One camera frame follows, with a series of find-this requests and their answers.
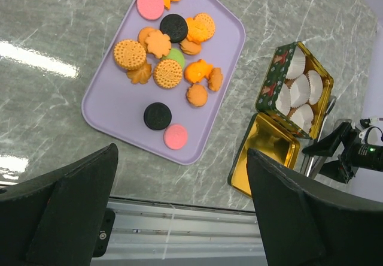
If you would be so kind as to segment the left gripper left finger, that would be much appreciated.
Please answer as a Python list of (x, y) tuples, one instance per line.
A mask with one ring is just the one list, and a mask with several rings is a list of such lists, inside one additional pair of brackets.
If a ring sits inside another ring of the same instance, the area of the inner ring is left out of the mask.
[(117, 164), (112, 143), (1, 188), (1, 265), (90, 265)]

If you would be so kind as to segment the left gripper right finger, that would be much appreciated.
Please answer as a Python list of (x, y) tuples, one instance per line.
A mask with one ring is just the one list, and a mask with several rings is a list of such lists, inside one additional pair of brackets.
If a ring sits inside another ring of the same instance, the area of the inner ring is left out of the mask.
[(382, 203), (297, 173), (256, 149), (247, 174), (269, 265), (382, 265)]

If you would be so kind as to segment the metal tongs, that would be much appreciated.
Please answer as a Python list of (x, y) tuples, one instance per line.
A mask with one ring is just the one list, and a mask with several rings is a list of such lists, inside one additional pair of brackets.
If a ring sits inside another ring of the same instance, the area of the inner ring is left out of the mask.
[[(323, 121), (320, 124), (320, 131), (318, 133), (318, 137), (316, 139), (312, 140), (309, 143), (310, 146), (315, 144), (315, 143), (317, 143), (321, 139), (321, 136), (322, 136), (322, 133), (323, 133), (324, 124), (325, 124), (325, 122), (327, 120), (327, 116), (333, 110), (333, 107), (335, 106), (336, 101), (337, 101), (337, 97), (335, 97), (334, 95), (331, 95), (330, 99), (329, 99), (329, 102), (327, 104), (326, 111), (324, 112)], [(301, 167), (301, 170), (303, 171), (303, 174), (305, 176), (310, 177), (310, 178), (313, 179), (315, 177), (315, 174), (314, 174), (314, 165), (315, 164), (316, 164), (315, 156), (313, 156), (313, 155), (305, 155), (304, 159), (303, 159), (303, 164), (302, 164), (302, 167)]]

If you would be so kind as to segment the black sandwich cookie bottom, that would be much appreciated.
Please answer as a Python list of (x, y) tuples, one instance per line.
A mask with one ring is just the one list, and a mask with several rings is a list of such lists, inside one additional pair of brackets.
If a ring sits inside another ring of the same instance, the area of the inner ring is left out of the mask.
[(166, 129), (171, 124), (172, 113), (166, 104), (154, 102), (145, 109), (143, 119), (148, 128), (160, 131)]

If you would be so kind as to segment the black sandwich cookie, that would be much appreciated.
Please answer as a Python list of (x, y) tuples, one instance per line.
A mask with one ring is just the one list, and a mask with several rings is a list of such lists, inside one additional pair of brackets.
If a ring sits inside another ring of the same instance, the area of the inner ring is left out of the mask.
[(145, 109), (143, 119), (148, 128), (160, 131), (166, 129), (171, 124), (172, 113), (166, 104), (154, 102)]
[(160, 31), (170, 37), (171, 43), (179, 43), (188, 34), (186, 20), (179, 14), (168, 14), (160, 22)]

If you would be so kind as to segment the orange round cookie bottom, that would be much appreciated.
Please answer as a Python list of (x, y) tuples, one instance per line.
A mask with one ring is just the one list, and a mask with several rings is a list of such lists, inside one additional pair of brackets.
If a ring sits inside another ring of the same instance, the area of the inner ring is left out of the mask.
[(202, 107), (208, 100), (208, 92), (204, 86), (193, 84), (188, 88), (186, 98), (192, 106)]

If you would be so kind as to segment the orange round cookie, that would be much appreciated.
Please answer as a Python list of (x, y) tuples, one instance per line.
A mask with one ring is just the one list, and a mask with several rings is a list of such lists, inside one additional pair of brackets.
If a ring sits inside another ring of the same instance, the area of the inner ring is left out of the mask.
[(191, 56), (198, 55), (202, 50), (202, 46), (200, 44), (195, 43), (194, 41), (189, 41), (186, 38), (182, 40), (179, 45), (182, 52)]
[(193, 84), (188, 88), (186, 98), (192, 106), (202, 107), (208, 100), (208, 92), (204, 86)]

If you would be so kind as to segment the round tan biscuit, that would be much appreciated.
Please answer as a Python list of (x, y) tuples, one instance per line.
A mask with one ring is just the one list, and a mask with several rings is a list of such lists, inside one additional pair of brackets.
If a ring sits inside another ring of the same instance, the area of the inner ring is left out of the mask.
[(207, 13), (199, 13), (194, 17), (194, 19), (206, 26), (207, 37), (205, 40), (211, 39), (215, 34), (215, 22), (213, 18)]
[(172, 59), (160, 61), (153, 72), (153, 78), (159, 87), (172, 89), (180, 83), (183, 77), (181, 65)]
[(126, 70), (136, 70), (147, 60), (145, 48), (135, 40), (119, 41), (113, 48), (116, 64)]

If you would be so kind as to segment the round tan biscuit top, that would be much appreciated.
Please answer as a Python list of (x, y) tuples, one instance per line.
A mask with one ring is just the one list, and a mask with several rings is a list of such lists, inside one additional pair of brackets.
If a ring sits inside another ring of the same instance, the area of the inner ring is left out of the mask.
[(211, 39), (215, 34), (215, 22), (213, 18), (207, 13), (199, 13), (194, 17), (194, 19), (206, 26), (207, 37), (205, 40)]

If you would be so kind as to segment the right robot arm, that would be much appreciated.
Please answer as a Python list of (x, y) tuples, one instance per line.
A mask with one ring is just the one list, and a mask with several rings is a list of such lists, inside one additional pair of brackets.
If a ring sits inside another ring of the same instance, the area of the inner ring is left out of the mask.
[(319, 174), (347, 184), (359, 168), (382, 171), (382, 146), (368, 144), (360, 138), (360, 131), (349, 122), (342, 122), (331, 134), (304, 148), (309, 156), (332, 157), (342, 144), (343, 152), (335, 161), (325, 162)]

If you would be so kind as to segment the white paper cup four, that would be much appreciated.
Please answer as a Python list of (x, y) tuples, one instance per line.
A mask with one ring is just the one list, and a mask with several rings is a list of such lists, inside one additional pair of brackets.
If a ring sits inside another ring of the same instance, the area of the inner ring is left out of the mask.
[(291, 96), (290, 90), (286, 84), (282, 84), (280, 93), (278, 95), (278, 98), (276, 99), (275, 107), (280, 113), (282, 113), (285, 116), (287, 116), (290, 112)]

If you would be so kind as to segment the white paper cup two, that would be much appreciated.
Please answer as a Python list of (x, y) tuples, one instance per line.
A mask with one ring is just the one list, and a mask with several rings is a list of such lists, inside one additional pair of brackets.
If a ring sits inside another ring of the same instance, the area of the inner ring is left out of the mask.
[(319, 73), (317, 73), (315, 70), (309, 70), (307, 73), (307, 78), (309, 80), (310, 86), (309, 103), (314, 105), (320, 100), (322, 96), (323, 81)]

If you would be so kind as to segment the green cookie tin box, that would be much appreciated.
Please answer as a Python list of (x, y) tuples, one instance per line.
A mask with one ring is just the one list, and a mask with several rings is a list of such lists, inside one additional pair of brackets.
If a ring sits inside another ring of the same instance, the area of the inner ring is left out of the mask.
[[(309, 70), (315, 70), (319, 73), (323, 81), (323, 92), (320, 100), (314, 105), (311, 105), (309, 100), (306, 103), (311, 106), (314, 112), (314, 120), (308, 133), (303, 131), (290, 120), (291, 115), (297, 108), (291, 108), (289, 114), (285, 116), (275, 107), (276, 99), (278, 98), (282, 84), (286, 84), (290, 89), (292, 83), (294, 82), (294, 80), (288, 80), (285, 77), (296, 47), (300, 47), (306, 56), (306, 65), (303, 74), (307, 76)], [(323, 121), (324, 112), (326, 111), (332, 88), (333, 78), (319, 63), (317, 58), (312, 55), (312, 53), (302, 42), (293, 42), (291, 44), (276, 48), (272, 61), (269, 65), (268, 72), (265, 76), (263, 86), (261, 87), (258, 98), (256, 99), (255, 108), (259, 113), (267, 114), (271, 119), (276, 121), (284, 129), (291, 133), (291, 135), (303, 139), (314, 140), (318, 137), (320, 124)]]

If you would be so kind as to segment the pink sandwich cookie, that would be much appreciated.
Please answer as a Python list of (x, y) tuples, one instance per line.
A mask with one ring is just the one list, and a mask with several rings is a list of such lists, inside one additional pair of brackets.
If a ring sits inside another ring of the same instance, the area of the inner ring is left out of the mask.
[(179, 150), (186, 145), (188, 133), (183, 125), (173, 124), (166, 128), (163, 139), (168, 148)]
[(136, 0), (138, 13), (146, 20), (157, 20), (164, 12), (163, 0)]

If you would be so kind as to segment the orange round cookie middle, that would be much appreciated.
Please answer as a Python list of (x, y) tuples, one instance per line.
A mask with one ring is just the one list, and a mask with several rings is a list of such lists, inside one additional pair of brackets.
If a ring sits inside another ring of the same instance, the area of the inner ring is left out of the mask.
[(182, 52), (191, 56), (198, 55), (202, 50), (202, 46), (200, 44), (195, 43), (194, 41), (189, 41), (186, 38), (182, 40), (179, 45)]

